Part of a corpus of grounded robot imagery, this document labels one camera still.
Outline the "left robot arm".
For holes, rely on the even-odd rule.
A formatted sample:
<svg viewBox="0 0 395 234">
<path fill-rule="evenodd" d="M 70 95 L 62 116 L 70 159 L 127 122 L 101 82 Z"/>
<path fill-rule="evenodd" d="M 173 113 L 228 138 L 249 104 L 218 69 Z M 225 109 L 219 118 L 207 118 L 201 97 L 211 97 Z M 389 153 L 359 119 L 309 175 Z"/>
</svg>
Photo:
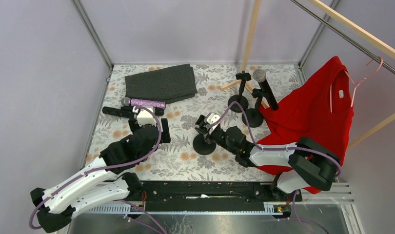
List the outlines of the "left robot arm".
<svg viewBox="0 0 395 234">
<path fill-rule="evenodd" d="M 35 188 L 30 196 L 35 205 L 29 226 L 53 233 L 66 227 L 83 212 L 107 202 L 141 198 L 143 184 L 129 169 L 146 161 L 159 144 L 171 141 L 168 120 L 140 126 L 129 121 L 133 131 L 111 143 L 91 163 L 49 188 Z"/>
</svg>

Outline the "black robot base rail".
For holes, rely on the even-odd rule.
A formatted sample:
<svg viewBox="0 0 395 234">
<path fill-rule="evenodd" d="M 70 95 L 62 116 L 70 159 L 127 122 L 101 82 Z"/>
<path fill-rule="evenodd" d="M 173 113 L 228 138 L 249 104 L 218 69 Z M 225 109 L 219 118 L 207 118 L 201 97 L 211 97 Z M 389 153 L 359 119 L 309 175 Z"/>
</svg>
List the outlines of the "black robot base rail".
<svg viewBox="0 0 395 234">
<path fill-rule="evenodd" d="M 262 212 L 266 204 L 285 206 L 302 201 L 270 183 L 208 181 L 143 181 L 124 198 L 147 212 Z"/>
</svg>

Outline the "black microphone silver grille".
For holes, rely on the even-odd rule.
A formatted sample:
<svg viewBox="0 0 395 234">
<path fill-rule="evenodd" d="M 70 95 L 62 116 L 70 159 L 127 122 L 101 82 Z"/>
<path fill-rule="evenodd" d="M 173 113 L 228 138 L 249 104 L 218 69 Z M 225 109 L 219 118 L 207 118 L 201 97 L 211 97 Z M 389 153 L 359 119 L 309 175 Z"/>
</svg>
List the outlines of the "black microphone silver grille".
<svg viewBox="0 0 395 234">
<path fill-rule="evenodd" d="M 262 92 L 266 94 L 265 98 L 269 107 L 273 111 L 278 110 L 278 103 L 266 78 L 266 71 L 261 68 L 255 69 L 253 79 L 259 84 Z"/>
</svg>

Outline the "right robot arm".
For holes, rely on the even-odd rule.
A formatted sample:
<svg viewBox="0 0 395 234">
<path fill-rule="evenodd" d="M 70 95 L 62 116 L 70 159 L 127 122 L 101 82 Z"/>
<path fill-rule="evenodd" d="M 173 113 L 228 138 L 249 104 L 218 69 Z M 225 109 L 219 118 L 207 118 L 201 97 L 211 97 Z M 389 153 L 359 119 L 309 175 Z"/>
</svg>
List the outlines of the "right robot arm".
<svg viewBox="0 0 395 234">
<path fill-rule="evenodd" d="M 289 194 L 303 189 L 312 194 L 329 191 L 341 168 L 334 153 L 307 137 L 284 145 L 262 145 L 247 140 L 236 126 L 223 130 L 220 116 L 200 115 L 195 123 L 198 135 L 193 148 L 200 155 L 211 154 L 217 146 L 235 156 L 245 168 L 264 168 L 275 175 L 273 186 Z"/>
</svg>

